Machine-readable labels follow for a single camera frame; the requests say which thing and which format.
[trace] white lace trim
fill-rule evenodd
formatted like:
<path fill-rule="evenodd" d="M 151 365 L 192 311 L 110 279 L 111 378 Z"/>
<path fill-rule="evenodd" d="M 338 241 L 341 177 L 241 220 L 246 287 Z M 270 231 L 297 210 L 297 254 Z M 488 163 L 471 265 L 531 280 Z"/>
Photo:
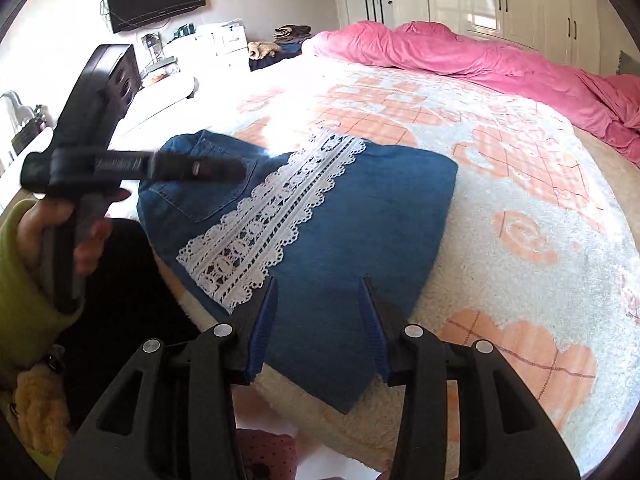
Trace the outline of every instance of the white lace trim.
<path fill-rule="evenodd" d="M 283 247 L 298 238 L 298 225 L 311 218 L 312 209 L 334 187 L 334 178 L 365 147 L 361 139 L 320 128 L 235 211 L 190 240 L 176 259 L 231 314 L 262 285 L 267 268 L 282 261 Z"/>

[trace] yellow sleeve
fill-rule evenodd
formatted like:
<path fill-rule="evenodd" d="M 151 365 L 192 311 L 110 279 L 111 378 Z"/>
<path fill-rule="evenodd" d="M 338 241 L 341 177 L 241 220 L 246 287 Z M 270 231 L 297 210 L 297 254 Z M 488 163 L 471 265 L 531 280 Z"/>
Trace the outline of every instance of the yellow sleeve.
<path fill-rule="evenodd" d="M 18 203 L 0 228 L 0 390 L 13 390 L 18 373 L 40 361 L 80 316 L 55 310 L 18 254 L 17 227 L 34 204 L 33 200 Z"/>

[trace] wall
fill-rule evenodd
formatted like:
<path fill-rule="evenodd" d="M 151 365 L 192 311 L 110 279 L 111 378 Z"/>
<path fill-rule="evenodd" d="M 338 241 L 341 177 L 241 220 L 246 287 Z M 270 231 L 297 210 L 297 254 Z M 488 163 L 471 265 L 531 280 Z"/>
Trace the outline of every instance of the wall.
<path fill-rule="evenodd" d="M 0 93 L 13 89 L 25 104 L 46 104 L 55 118 L 100 43 L 133 43 L 142 66 L 149 61 L 138 38 L 148 29 L 112 34 L 100 16 L 101 0 L 28 0 L 0 43 Z M 161 29 L 170 37 L 180 25 L 242 18 L 250 39 L 268 40 L 288 23 L 335 30 L 335 0 L 207 0 L 207 6 L 172 18 Z"/>
<path fill-rule="evenodd" d="M 609 0 L 597 0 L 600 22 L 600 75 L 614 75 L 620 51 L 640 61 L 640 50 Z"/>

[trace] white wardrobe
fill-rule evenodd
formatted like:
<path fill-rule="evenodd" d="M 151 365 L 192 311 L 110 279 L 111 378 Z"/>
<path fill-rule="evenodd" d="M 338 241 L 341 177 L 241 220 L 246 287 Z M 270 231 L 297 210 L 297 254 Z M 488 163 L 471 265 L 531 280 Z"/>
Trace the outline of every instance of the white wardrobe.
<path fill-rule="evenodd" d="M 457 34 L 516 43 L 600 71 L 596 0 L 393 0 L 393 7 L 396 23 L 444 23 Z"/>

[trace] person's hand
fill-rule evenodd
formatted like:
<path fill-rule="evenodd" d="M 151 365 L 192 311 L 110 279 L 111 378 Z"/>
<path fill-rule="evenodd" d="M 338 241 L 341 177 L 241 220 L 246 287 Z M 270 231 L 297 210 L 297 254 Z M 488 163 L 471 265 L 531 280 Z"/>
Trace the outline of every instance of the person's hand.
<path fill-rule="evenodd" d="M 126 200 L 130 192 L 121 189 L 113 197 L 112 202 Z M 29 209 L 18 224 L 16 243 L 18 253 L 22 261 L 37 280 L 40 273 L 40 249 L 42 231 L 45 227 L 58 226 L 66 222 L 73 212 L 73 205 L 59 198 L 45 197 L 38 200 L 36 205 Z M 94 223 L 91 235 L 74 250 L 76 272 L 87 276 L 98 267 L 98 261 L 104 250 L 104 243 L 111 235 L 111 221 L 102 218 Z"/>
<path fill-rule="evenodd" d="M 385 471 L 376 480 L 389 480 L 389 477 L 391 476 L 392 465 L 393 463 L 391 462 L 391 460 L 387 460 L 385 462 Z"/>

